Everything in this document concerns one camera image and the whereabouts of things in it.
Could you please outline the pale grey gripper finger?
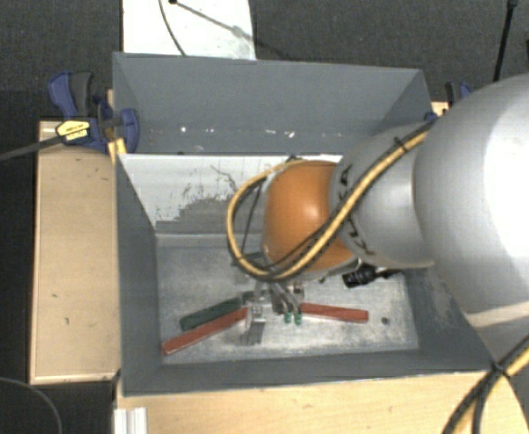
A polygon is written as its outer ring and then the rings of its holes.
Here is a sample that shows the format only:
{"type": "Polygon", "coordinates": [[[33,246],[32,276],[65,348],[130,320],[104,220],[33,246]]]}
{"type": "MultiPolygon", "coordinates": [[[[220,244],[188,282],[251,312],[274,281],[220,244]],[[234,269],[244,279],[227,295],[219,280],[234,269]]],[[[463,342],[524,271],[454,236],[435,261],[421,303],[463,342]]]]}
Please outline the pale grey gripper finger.
{"type": "Polygon", "coordinates": [[[257,308],[250,306],[247,308],[245,330],[243,334],[244,344],[256,344],[256,325],[255,317],[257,315],[257,308]]]}
{"type": "Polygon", "coordinates": [[[266,326],[266,317],[262,307],[253,308],[253,343],[260,344],[266,326]]]}

